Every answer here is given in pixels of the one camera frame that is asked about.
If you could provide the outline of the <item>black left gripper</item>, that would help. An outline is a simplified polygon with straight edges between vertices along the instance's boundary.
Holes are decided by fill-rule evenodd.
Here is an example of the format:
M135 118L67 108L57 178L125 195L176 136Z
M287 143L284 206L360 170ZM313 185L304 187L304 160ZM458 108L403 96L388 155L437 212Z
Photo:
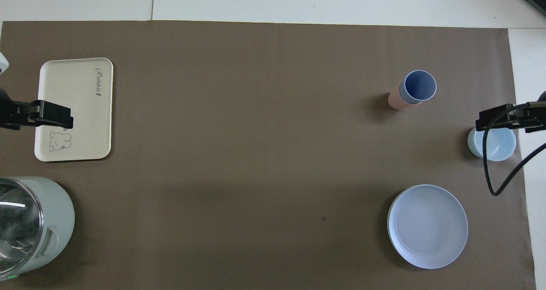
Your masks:
M40 125L61 127L63 129L73 128L74 117L71 116L70 108L46 100L39 100L38 105L33 101L25 103L1 98L0 126L14 131L20 130L23 126L36 128ZM31 113L36 111L38 107L39 117L31 120Z

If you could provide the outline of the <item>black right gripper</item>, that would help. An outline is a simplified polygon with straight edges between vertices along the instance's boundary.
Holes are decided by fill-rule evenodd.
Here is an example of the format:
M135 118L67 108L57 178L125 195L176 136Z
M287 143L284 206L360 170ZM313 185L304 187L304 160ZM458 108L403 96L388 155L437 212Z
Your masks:
M525 133L546 130L546 102L533 101L515 105L512 115L505 113L498 120L493 118L501 112L513 107L513 104L501 104L484 111L480 111L476 120L476 131L489 129L525 129Z

